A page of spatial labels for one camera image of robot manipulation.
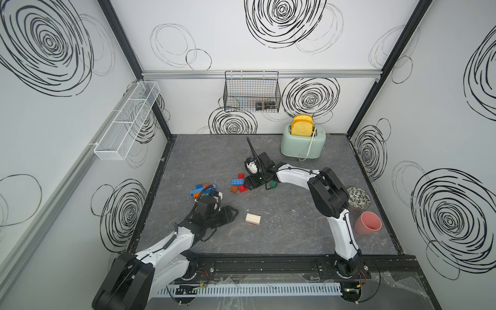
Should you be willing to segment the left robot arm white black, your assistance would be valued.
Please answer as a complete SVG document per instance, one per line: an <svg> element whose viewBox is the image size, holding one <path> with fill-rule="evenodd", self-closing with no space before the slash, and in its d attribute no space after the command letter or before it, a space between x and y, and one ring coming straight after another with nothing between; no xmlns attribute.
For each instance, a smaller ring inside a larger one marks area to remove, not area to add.
<svg viewBox="0 0 496 310"><path fill-rule="evenodd" d="M190 251L202 241L207 230L234 222L239 210L221 206L222 195L200 196L190 213L174 231L137 253L121 253L113 262L93 301L93 309L145 309L167 285L178 278L195 277L190 265L196 259Z"/></svg>

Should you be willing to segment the black corner frame post left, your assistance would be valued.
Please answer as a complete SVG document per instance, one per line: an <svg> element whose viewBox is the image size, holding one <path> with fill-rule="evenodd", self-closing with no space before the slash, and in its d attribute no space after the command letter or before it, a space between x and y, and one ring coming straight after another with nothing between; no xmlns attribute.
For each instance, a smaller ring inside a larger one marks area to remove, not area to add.
<svg viewBox="0 0 496 310"><path fill-rule="evenodd" d="M112 6L111 1L98 0L98 4L100 6L100 9L102 9L102 12L108 24L111 27L111 30L120 46L121 51L123 52L126 58L126 61L131 71L133 72L137 80L141 80L143 78L142 67L139 64L140 62L138 61L138 58L136 57L134 50L130 45L128 37L126 36L126 33L120 23L120 20L118 18L118 15L116 14L114 7ZM152 111L154 112L154 115L158 120L160 128L165 134L165 137L167 138L167 140L170 141L173 138L173 135L169 129L169 126L166 124L163 113L156 104L154 104L154 106L152 107Z"/></svg>

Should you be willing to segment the mint green toaster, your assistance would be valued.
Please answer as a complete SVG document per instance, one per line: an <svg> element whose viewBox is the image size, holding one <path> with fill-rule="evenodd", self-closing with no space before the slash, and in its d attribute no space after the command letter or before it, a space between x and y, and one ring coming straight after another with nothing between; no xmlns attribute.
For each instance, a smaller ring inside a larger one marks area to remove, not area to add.
<svg viewBox="0 0 496 310"><path fill-rule="evenodd" d="M287 124L283 131L280 152L293 158L317 159L320 157L326 142L326 132L317 126L315 136L293 136L291 126Z"/></svg>

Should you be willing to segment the grey wall rail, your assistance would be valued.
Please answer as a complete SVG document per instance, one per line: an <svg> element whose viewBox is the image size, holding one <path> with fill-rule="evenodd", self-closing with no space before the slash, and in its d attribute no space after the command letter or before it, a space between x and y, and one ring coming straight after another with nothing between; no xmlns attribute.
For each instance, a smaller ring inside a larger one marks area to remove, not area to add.
<svg viewBox="0 0 496 310"><path fill-rule="evenodd" d="M344 69L344 70L258 70L258 71L144 71L146 80L193 80L193 79L257 79L257 78L373 78L380 79L382 71L378 69Z"/></svg>

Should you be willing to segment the patterned ceramic bowl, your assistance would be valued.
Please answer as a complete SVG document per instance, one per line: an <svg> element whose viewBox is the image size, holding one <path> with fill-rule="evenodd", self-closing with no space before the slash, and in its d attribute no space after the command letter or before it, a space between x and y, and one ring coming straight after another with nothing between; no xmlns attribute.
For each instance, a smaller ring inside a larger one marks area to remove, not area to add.
<svg viewBox="0 0 496 310"><path fill-rule="evenodd" d="M360 187L350 187L347 189L349 196L348 205L356 210L366 210L371 207L370 195Z"/></svg>

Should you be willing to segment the black corner frame post right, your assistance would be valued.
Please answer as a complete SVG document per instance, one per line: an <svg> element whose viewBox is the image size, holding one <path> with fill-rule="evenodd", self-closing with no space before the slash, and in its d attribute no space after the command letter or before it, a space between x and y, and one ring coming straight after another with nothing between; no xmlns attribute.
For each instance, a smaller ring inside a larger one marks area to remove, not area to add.
<svg viewBox="0 0 496 310"><path fill-rule="evenodd" d="M420 0L417 3L412 15L410 16L408 22L404 27L404 30L401 32L396 44L392 48L392 51L390 52L390 55L388 56L382 68L381 77L372 85L349 129L347 130L347 139L350 140L351 137L355 134L356 130L369 111L369 108L372 106L372 103L382 89L382 86L385 84L388 76L396 65L396 62L399 60L401 54L404 52L406 45L410 42L412 36L414 35L432 3L433 0Z"/></svg>

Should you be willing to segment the pink plastic cup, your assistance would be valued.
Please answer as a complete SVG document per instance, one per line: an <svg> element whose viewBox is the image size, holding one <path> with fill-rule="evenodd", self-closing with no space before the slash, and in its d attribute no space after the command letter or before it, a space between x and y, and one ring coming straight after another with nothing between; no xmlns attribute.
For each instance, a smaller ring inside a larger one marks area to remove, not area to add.
<svg viewBox="0 0 496 310"><path fill-rule="evenodd" d="M354 229L358 235L369 236L382 229L382 220L377 214L365 211L356 220Z"/></svg>

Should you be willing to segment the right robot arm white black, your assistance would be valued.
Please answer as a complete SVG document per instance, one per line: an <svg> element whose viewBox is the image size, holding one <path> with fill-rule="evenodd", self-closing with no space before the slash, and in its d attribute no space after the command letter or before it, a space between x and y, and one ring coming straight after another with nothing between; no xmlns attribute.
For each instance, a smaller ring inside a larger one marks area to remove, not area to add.
<svg viewBox="0 0 496 310"><path fill-rule="evenodd" d="M309 190L316 209L326 217L335 244L335 269L342 278L359 272L362 252L351 227L349 195L338 176L328 167L311 170L286 163L276 164L266 153L244 162L248 176L244 186L250 191L271 182L288 183Z"/></svg>

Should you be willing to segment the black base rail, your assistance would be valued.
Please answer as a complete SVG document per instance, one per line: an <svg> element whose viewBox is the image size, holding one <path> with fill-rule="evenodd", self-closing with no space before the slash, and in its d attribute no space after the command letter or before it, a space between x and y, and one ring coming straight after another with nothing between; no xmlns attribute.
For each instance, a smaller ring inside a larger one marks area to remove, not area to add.
<svg viewBox="0 0 496 310"><path fill-rule="evenodd" d="M261 255L261 254L199 254L193 266L204 269L210 278L216 275L273 275L306 274L319 280L351 281L371 279L373 273L383 271L410 272L420 269L412 255L366 255L351 271L334 254Z"/></svg>

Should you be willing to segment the light blue long lego brick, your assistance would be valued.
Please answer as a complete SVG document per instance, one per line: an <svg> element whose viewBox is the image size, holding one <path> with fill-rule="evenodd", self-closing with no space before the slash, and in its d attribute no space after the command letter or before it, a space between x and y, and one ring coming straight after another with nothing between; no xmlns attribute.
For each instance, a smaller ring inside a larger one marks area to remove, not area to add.
<svg viewBox="0 0 496 310"><path fill-rule="evenodd" d="M244 185L244 179L243 178L232 179L231 184L235 186Z"/></svg>

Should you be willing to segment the yellow toast slice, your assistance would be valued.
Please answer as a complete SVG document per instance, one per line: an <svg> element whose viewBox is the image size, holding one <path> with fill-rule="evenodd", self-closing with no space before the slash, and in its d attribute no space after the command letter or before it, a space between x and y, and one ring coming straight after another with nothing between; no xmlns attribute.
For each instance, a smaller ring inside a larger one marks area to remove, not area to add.
<svg viewBox="0 0 496 310"><path fill-rule="evenodd" d="M291 123L291 135L310 137L313 134L313 117L307 114L300 114L293 118Z"/></svg>

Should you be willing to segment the white lego brick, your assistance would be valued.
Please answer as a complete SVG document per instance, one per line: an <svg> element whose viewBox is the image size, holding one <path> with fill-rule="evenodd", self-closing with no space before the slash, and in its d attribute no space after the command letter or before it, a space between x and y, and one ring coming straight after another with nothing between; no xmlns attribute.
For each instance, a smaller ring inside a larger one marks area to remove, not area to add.
<svg viewBox="0 0 496 310"><path fill-rule="evenodd" d="M258 216L258 215L255 215L255 214L251 214L251 213L247 213L246 214L246 217L245 217L245 221L247 223L250 223L250 224L253 224L253 225L259 225L260 222L261 222L261 216Z"/></svg>

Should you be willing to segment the black corner frame post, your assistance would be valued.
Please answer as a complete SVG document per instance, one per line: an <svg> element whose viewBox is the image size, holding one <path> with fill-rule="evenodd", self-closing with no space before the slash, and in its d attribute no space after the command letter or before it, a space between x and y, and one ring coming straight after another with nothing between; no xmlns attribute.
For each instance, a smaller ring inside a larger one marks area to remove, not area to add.
<svg viewBox="0 0 496 310"><path fill-rule="evenodd" d="M396 65L396 62L399 60L401 54L404 52L406 45L410 42L412 36L414 35L432 3L433 0L420 0L417 3L412 15L410 16L408 22L404 27L404 30L401 32L396 44L392 48L392 51L390 52L390 55L388 56L382 68L381 77L372 85L349 129L347 130L347 139L350 140L351 137L355 134L356 130L369 111L369 108L372 106L372 103L382 89L382 86L385 84L388 76Z"/></svg>
<svg viewBox="0 0 496 310"><path fill-rule="evenodd" d="M141 80L143 78L142 67L139 64L140 62L138 61L138 58L136 57L134 50L130 45L128 37L126 36L126 33L120 23L120 20L118 18L118 15L116 14L114 7L112 6L111 1L98 0L98 4L100 6L100 9L102 9L102 12L108 24L111 27L111 30L120 46L121 51L123 52L126 58L126 61L131 71L133 72L137 80ZM169 129L169 126L166 124L163 113L156 104L154 104L154 106L152 107L152 111L154 112L154 115L158 120L160 128L165 134L165 137L167 138L167 140L170 141L173 138L173 135Z"/></svg>

